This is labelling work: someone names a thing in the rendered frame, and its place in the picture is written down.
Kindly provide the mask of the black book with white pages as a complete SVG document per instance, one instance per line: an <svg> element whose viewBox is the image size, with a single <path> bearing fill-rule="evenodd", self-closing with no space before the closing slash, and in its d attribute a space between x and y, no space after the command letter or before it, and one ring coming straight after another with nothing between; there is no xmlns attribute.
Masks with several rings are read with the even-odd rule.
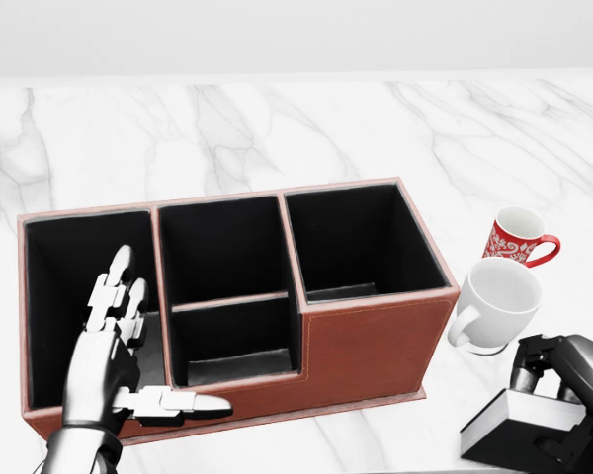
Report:
<svg viewBox="0 0 593 474"><path fill-rule="evenodd" d="M593 474L593 431L565 444L588 414L582 404L510 389L461 430L461 458L530 474Z"/></svg>

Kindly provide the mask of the red-brown desk caddy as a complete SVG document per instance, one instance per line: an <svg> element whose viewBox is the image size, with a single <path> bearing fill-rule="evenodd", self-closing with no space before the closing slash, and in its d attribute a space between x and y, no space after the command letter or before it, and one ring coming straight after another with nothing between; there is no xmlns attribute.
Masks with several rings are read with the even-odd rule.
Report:
<svg viewBox="0 0 593 474"><path fill-rule="evenodd" d="M142 383L233 406L128 421L126 445L420 399L460 294L397 178L25 214L18 240L22 414L42 436L122 245L149 287Z"/></svg>

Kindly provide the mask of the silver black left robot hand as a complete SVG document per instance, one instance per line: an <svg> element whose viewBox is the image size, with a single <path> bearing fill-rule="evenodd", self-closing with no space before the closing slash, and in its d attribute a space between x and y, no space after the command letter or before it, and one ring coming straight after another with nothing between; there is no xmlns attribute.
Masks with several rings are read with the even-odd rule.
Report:
<svg viewBox="0 0 593 474"><path fill-rule="evenodd" d="M116 434L127 419L143 426L178 427L187 419L231 416L231 403L221 397L165 385L138 386L135 352L144 345L147 332L148 286L134 275L134 267L133 249L122 245L95 281L87 303L90 315L65 381L62 423Z"/></svg>

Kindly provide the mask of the red patterned mug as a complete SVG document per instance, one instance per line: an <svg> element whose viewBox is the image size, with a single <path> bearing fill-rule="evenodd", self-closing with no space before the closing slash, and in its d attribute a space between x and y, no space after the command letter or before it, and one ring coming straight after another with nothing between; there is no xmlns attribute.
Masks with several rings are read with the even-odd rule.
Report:
<svg viewBox="0 0 593 474"><path fill-rule="evenodd" d="M531 260L535 248L544 243L554 244L553 250ZM546 223L536 211L510 205L497 211L482 257L508 258L533 268L553 259L560 248L559 239L546 233Z"/></svg>

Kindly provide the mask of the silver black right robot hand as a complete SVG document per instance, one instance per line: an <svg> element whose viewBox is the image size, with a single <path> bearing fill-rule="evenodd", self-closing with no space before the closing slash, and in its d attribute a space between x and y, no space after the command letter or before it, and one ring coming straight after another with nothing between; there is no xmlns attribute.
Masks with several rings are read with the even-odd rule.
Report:
<svg viewBox="0 0 593 474"><path fill-rule="evenodd" d="M557 398L585 407L586 415L562 441L540 437L536 448L554 460L563 474L586 474L593 466L593 341L580 336L547 338L536 335L519 341L510 376L510 388L533 393L544 372L560 378Z"/></svg>

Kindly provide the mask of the plain white mug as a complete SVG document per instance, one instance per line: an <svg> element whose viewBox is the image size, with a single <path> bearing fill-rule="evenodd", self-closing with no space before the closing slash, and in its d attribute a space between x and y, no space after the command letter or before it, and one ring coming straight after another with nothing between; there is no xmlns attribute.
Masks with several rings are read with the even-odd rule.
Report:
<svg viewBox="0 0 593 474"><path fill-rule="evenodd" d="M542 286L530 269L502 257L483 258L466 276L448 341L500 352L527 327L542 299Z"/></svg>

